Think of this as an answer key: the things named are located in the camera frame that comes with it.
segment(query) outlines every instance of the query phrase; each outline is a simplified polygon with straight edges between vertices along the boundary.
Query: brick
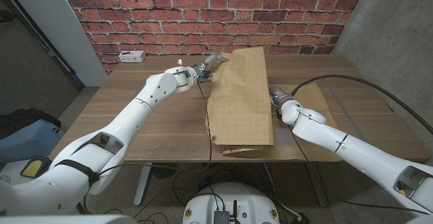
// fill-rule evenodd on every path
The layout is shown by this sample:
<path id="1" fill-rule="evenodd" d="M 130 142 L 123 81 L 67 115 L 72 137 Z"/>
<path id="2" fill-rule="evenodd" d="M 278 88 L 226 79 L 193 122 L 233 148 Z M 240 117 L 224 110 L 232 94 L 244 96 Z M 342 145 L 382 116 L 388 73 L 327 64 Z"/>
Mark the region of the brick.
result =
<path id="1" fill-rule="evenodd" d="M 313 10 L 317 0 L 281 0 L 282 9 Z"/>
<path id="2" fill-rule="evenodd" d="M 269 54 L 297 54 L 299 46 L 280 46 L 271 45 L 269 47 Z"/>
<path id="3" fill-rule="evenodd" d="M 340 23 L 345 24 L 347 22 L 347 20 L 350 18 L 351 14 L 352 14 L 352 12 L 343 13 L 343 15 L 340 18 Z"/>
<path id="4" fill-rule="evenodd" d="M 205 44 L 230 44 L 230 35 L 203 35 L 203 43 Z"/>
<path id="5" fill-rule="evenodd" d="M 187 21 L 195 21 L 198 19 L 198 11 L 183 11 L 183 17 Z"/>
<path id="6" fill-rule="evenodd" d="M 111 32 L 113 29 L 107 22 L 80 22 L 85 32 Z"/>
<path id="7" fill-rule="evenodd" d="M 75 16 L 78 20 L 84 20 L 83 15 L 81 15 L 80 11 L 74 9 Z"/>
<path id="8" fill-rule="evenodd" d="M 118 0 L 121 7 L 132 8 L 152 8 L 153 0 Z"/>
<path id="9" fill-rule="evenodd" d="M 162 45 L 134 45 L 137 51 L 144 51 L 145 53 L 163 54 L 164 48 Z"/>
<path id="10" fill-rule="evenodd" d="M 135 34 L 111 34 L 110 40 L 113 43 L 140 43 L 140 36 Z"/>
<path id="11" fill-rule="evenodd" d="M 156 35 L 157 43 L 184 43 L 185 35 Z"/>
<path id="12" fill-rule="evenodd" d="M 171 9 L 171 0 L 155 0 L 156 8 Z"/>
<path id="13" fill-rule="evenodd" d="M 200 9 L 208 7 L 208 0 L 173 0 L 173 7 Z"/>
<path id="14" fill-rule="evenodd" d="M 328 45 L 335 45 L 335 44 L 337 43 L 337 41 L 338 41 L 338 38 L 339 38 L 339 37 L 331 37 L 331 38 L 329 39 L 329 41 L 327 42 L 327 44 L 328 44 Z"/>
<path id="15" fill-rule="evenodd" d="M 113 8 L 113 7 L 119 7 L 119 3 L 117 3 L 117 0 L 100 0 L 102 3 L 102 7 L 104 8 Z"/>
<path id="16" fill-rule="evenodd" d="M 336 6 L 336 0 L 320 0 L 319 6 L 317 9 L 319 10 L 334 10 Z"/>
<path id="17" fill-rule="evenodd" d="M 147 10 L 135 10 L 133 11 L 133 18 L 136 21 L 149 20 L 149 14 Z"/>
<path id="18" fill-rule="evenodd" d="M 277 35 L 251 35 L 248 37 L 248 43 L 254 45 L 276 44 L 277 42 Z"/>
<path id="19" fill-rule="evenodd" d="M 255 9 L 262 7 L 262 0 L 229 0 L 229 7 L 236 9 Z"/>
<path id="20" fill-rule="evenodd" d="M 129 32 L 128 25 L 124 22 L 113 22 L 111 25 L 116 32 Z"/>
<path id="21" fill-rule="evenodd" d="M 131 24 L 133 32 L 160 32 L 160 24 L 157 22 L 136 22 Z"/>
<path id="22" fill-rule="evenodd" d="M 228 24 L 228 33 L 254 34 L 257 33 L 257 24 Z"/>
<path id="23" fill-rule="evenodd" d="M 133 44 L 120 44 L 119 47 L 121 51 L 135 51 Z"/>
<path id="24" fill-rule="evenodd" d="M 233 14 L 225 10 L 202 10 L 201 16 L 203 21 L 233 21 Z"/>
<path id="25" fill-rule="evenodd" d="M 248 39 L 248 36 L 246 36 L 246 35 L 236 35 L 233 38 L 232 44 L 234 44 L 234 45 L 237 45 L 237 44 L 243 45 L 243 44 L 247 43 L 247 39 Z"/>
<path id="26" fill-rule="evenodd" d="M 208 53 L 205 45 L 180 45 L 181 53 Z"/>
<path id="27" fill-rule="evenodd" d="M 304 21 L 306 22 L 335 22 L 340 13 L 338 12 L 307 12 Z"/>
<path id="28" fill-rule="evenodd" d="M 313 33 L 313 34 L 319 34 L 322 32 L 323 26 L 320 24 L 310 24 L 309 28 L 307 29 L 307 33 Z"/>
<path id="29" fill-rule="evenodd" d="M 95 40 L 93 39 L 92 35 L 90 35 L 89 33 L 86 33 L 87 39 L 89 40 L 90 43 L 95 42 Z"/>
<path id="30" fill-rule="evenodd" d="M 301 54 L 312 54 L 313 50 L 314 50 L 313 46 L 303 45 L 303 46 L 300 47 L 299 53 L 301 53 Z"/>
<path id="31" fill-rule="evenodd" d="M 95 9 L 82 9 L 81 13 L 86 20 L 99 20 Z"/>
<path id="32" fill-rule="evenodd" d="M 102 7 L 99 0 L 68 0 L 71 7 Z"/>
<path id="33" fill-rule="evenodd" d="M 314 50 L 314 54 L 329 54 L 331 53 L 334 46 L 326 45 L 326 46 L 320 46 Z"/>
<path id="34" fill-rule="evenodd" d="M 190 44 L 200 43 L 200 35 L 187 35 L 187 42 Z"/>
<path id="35" fill-rule="evenodd" d="M 344 26 L 340 25 L 325 25 L 322 30 L 324 35 L 341 35 Z"/>
<path id="36" fill-rule="evenodd" d="M 141 40 L 143 41 L 143 43 L 155 43 L 155 35 L 153 34 L 141 34 L 140 35 Z"/>
<path id="37" fill-rule="evenodd" d="M 210 0 L 211 8 L 227 8 L 227 0 Z"/>
<path id="38" fill-rule="evenodd" d="M 102 60 L 105 62 L 118 62 L 118 56 L 113 54 L 102 54 Z"/>
<path id="39" fill-rule="evenodd" d="M 286 21 L 297 22 L 297 21 L 301 21 L 302 17 L 304 17 L 304 12 L 289 12 L 287 14 Z"/>
<path id="40" fill-rule="evenodd" d="M 118 63 L 101 63 L 105 71 L 113 71 Z"/>
<path id="41" fill-rule="evenodd" d="M 181 23 L 179 26 L 181 32 L 209 32 L 209 24 L 205 23 Z"/>
<path id="42" fill-rule="evenodd" d="M 224 52 L 232 53 L 236 49 L 248 48 L 246 45 L 226 45 L 224 46 Z"/>
<path id="43" fill-rule="evenodd" d="M 273 25 L 272 24 L 260 24 L 258 26 L 258 32 L 259 33 L 272 33 L 273 32 Z"/>
<path id="44" fill-rule="evenodd" d="M 96 53 L 118 53 L 119 52 L 119 47 L 113 44 L 108 44 L 108 45 L 92 44 L 92 47 Z"/>
<path id="45" fill-rule="evenodd" d="M 310 35 L 305 35 L 305 36 L 301 36 L 298 37 L 296 39 L 297 44 L 301 44 L 301 45 L 326 45 L 328 42 L 327 37 L 316 37 L 316 36 L 310 36 Z"/>
<path id="46" fill-rule="evenodd" d="M 212 26 L 210 27 L 210 29 L 214 33 L 226 33 L 226 26 L 225 26 L 225 24 L 212 23 Z"/>
<path id="47" fill-rule="evenodd" d="M 162 29 L 164 32 L 179 32 L 179 26 L 176 22 L 163 22 Z"/>
<path id="48" fill-rule="evenodd" d="M 305 29 L 305 24 L 277 24 L 275 27 L 275 32 L 286 34 L 304 34 Z"/>
<path id="49" fill-rule="evenodd" d="M 95 39 L 95 42 L 99 43 L 99 44 L 110 43 L 110 40 L 108 39 L 108 37 L 106 35 L 93 34 L 93 38 Z"/>
<path id="50" fill-rule="evenodd" d="M 264 0 L 263 9 L 277 9 L 279 5 L 279 0 Z"/>
<path id="51" fill-rule="evenodd" d="M 279 38 L 281 44 L 293 44 L 295 43 L 296 37 L 293 35 L 285 35 Z"/>
<path id="52" fill-rule="evenodd" d="M 286 14 L 286 11 L 255 11 L 253 20 L 264 22 L 284 21 Z"/>
<path id="53" fill-rule="evenodd" d="M 109 20 L 109 21 L 130 21 L 131 20 L 131 13 L 127 10 L 105 10 L 101 9 L 98 11 L 99 16 L 102 20 Z"/>
<path id="54" fill-rule="evenodd" d="M 251 20 L 252 20 L 252 12 L 249 12 L 249 11 L 237 11 L 236 12 L 236 21 L 251 22 Z"/>
<path id="55" fill-rule="evenodd" d="M 353 10 L 358 0 L 338 0 L 336 10 Z"/>
<path id="56" fill-rule="evenodd" d="M 149 15 L 153 20 L 182 20 L 181 12 L 178 10 L 152 10 Z"/>
<path id="57" fill-rule="evenodd" d="M 165 54 L 179 54 L 179 46 L 165 45 Z"/>

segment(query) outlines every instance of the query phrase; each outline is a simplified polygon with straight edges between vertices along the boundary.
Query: red brick wall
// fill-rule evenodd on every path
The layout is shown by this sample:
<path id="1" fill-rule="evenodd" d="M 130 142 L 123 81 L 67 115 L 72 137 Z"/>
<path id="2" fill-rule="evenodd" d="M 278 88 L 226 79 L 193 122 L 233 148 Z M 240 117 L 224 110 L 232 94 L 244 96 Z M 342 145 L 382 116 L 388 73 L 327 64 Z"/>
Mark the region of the red brick wall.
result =
<path id="1" fill-rule="evenodd" d="M 122 50 L 330 53 L 358 0 L 69 0 L 104 68 Z"/>

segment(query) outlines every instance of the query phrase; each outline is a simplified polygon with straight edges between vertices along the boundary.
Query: wooden table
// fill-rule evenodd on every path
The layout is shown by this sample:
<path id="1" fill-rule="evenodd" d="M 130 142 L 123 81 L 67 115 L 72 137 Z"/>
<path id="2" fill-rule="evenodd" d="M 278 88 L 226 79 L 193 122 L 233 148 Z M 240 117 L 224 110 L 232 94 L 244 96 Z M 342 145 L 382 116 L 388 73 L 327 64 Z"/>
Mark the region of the wooden table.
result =
<path id="1" fill-rule="evenodd" d="M 142 81 L 177 66 L 179 58 L 183 59 L 184 66 L 201 64 L 204 60 L 200 55 L 173 55 L 148 57 L 139 64 L 119 64 L 52 151 L 51 158 L 73 140 L 106 126 L 133 99 Z M 265 59 L 270 84 L 298 84 L 324 74 L 361 77 L 341 55 L 267 55 Z M 342 79 L 325 79 L 317 84 L 340 130 L 401 158 L 421 162 L 429 159 L 430 153 L 421 141 L 373 89 Z M 202 88 L 207 97 L 210 84 Z M 128 151 L 126 161 L 207 162 L 209 143 L 205 115 L 198 87 L 170 96 L 146 122 Z M 222 146 L 214 145 L 212 161 L 263 161 L 226 157 L 221 152 Z M 309 160 L 327 161 L 326 155 Z"/>

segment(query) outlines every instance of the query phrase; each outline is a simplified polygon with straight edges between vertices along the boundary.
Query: black strap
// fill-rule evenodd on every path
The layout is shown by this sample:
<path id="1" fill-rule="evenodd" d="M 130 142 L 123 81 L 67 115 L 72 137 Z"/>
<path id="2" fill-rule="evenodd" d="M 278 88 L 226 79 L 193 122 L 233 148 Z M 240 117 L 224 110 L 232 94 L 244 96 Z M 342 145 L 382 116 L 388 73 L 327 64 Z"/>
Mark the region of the black strap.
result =
<path id="1" fill-rule="evenodd" d="M 89 177 L 89 186 L 92 186 L 92 184 L 94 184 L 96 181 L 99 180 L 99 175 L 97 173 L 95 173 L 94 171 L 92 171 L 92 169 L 90 169 L 89 167 L 75 162 L 73 160 L 63 160 L 59 163 L 56 164 L 56 166 L 63 164 L 66 166 L 70 166 L 72 168 L 75 168 L 76 170 L 86 174 Z"/>

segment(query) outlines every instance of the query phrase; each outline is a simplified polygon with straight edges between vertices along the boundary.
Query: table leg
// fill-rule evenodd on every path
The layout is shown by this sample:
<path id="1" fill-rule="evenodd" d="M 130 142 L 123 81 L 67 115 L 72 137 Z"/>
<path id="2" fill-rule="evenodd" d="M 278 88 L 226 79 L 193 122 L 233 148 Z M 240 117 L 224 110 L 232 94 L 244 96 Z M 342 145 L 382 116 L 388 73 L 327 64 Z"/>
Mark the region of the table leg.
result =
<path id="1" fill-rule="evenodd" d="M 327 206 L 327 198 L 325 195 L 325 190 L 323 188 L 322 180 L 320 179 L 319 169 L 317 168 L 316 162 L 306 162 L 306 167 L 308 169 L 311 183 L 313 184 L 314 191 L 316 193 L 317 201 L 320 206 Z"/>
<path id="2" fill-rule="evenodd" d="M 134 197 L 135 206 L 140 206 L 140 204 L 143 202 L 147 184 L 150 179 L 150 169 L 152 169 L 150 166 L 143 166 L 141 170 L 140 180 L 138 181 L 137 191 L 135 192 L 135 197 Z"/>

